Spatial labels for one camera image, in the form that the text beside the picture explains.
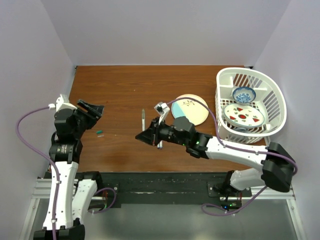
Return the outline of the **thin green white pen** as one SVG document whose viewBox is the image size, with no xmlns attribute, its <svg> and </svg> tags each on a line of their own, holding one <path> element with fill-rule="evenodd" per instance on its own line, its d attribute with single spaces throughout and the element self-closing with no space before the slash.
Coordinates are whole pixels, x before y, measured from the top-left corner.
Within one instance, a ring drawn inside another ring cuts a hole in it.
<svg viewBox="0 0 320 240">
<path fill-rule="evenodd" d="M 145 131 L 146 129 L 146 117 L 145 117 L 145 109 L 143 108 L 141 111 L 141 126 L 142 126 L 142 131 Z"/>
</svg>

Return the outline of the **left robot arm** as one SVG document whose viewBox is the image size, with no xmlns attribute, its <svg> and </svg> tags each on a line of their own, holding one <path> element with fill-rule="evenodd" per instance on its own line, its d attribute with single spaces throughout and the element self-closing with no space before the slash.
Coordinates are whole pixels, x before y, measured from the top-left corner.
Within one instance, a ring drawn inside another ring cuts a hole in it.
<svg viewBox="0 0 320 240">
<path fill-rule="evenodd" d="M 81 137 L 102 117 L 103 105 L 78 100 L 73 105 L 64 96 L 49 104 L 55 110 L 55 134 L 52 135 L 49 158 L 51 190 L 42 229 L 35 231 L 35 240 L 83 240 L 84 216 L 92 196 L 104 190 L 98 171 L 77 174 L 83 149 Z"/>
</svg>

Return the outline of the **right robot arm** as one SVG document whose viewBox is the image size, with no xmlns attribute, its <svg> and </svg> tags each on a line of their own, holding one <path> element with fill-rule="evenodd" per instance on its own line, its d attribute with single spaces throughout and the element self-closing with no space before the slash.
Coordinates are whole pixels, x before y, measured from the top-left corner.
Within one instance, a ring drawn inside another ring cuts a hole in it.
<svg viewBox="0 0 320 240">
<path fill-rule="evenodd" d="M 269 146 L 258 146 L 222 141 L 198 132 L 186 117 L 176 118 L 172 125 L 156 117 L 135 139 L 151 146 L 161 141 L 173 143 L 184 146 L 186 152 L 197 159 L 220 159 L 247 166 L 247 170 L 228 173 L 218 188 L 230 197 L 246 188 L 259 186 L 287 193 L 297 173 L 296 162 L 280 144 L 272 142 Z"/>
</svg>

